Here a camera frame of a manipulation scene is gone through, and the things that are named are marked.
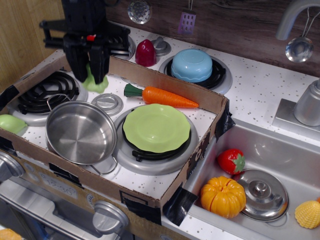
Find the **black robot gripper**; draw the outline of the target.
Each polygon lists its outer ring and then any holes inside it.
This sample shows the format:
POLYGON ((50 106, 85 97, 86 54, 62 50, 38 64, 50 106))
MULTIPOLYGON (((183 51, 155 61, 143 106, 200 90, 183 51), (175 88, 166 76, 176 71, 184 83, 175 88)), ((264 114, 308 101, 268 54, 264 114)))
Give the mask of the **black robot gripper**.
POLYGON ((109 72, 110 53, 129 53, 130 30, 109 22, 106 17, 106 8, 119 3, 118 0, 114 3, 105 0, 63 0, 64 19, 43 20, 39 24, 44 32, 45 47, 63 49, 74 76, 80 82, 88 77, 89 58, 94 81, 101 84, 109 72), (65 35, 63 39, 52 37, 50 31, 65 35))

